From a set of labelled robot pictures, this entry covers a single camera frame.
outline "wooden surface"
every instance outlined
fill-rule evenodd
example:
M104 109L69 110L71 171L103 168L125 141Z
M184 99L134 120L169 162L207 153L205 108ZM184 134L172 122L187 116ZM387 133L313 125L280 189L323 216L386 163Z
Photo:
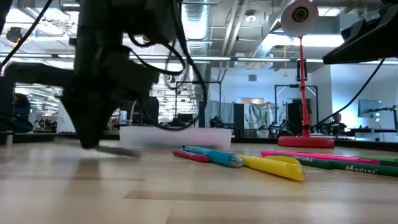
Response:
M394 155L359 149L263 149ZM398 179L304 167L305 182L145 150L140 159L65 143L0 147L0 223L398 223Z

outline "white plastic bin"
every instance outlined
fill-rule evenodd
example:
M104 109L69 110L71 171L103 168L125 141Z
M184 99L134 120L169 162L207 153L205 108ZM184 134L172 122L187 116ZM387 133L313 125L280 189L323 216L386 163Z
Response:
M128 149L179 149L197 146L225 150L231 146L231 130L188 128L184 131L164 131L156 127L126 126L120 128L121 147Z

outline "white lamp head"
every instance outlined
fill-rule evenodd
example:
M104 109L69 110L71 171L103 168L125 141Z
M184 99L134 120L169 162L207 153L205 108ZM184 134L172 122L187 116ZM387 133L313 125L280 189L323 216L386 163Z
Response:
M309 34L317 25L318 8L307 0L296 0L285 8L280 24L285 33L291 37L302 37Z

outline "yellow highlighter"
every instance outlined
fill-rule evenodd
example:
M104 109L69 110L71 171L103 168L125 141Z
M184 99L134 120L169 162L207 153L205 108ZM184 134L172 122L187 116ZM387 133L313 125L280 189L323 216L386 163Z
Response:
M242 156L244 165L252 169L267 172L293 180L304 181L305 174L300 162L286 156L267 156L264 158L254 156Z

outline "red base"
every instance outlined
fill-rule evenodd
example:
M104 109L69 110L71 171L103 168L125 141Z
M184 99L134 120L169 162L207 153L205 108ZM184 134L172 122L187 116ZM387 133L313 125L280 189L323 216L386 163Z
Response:
M322 137L281 136L278 139L278 145L291 147L333 148L335 147L335 140L333 140L332 138Z

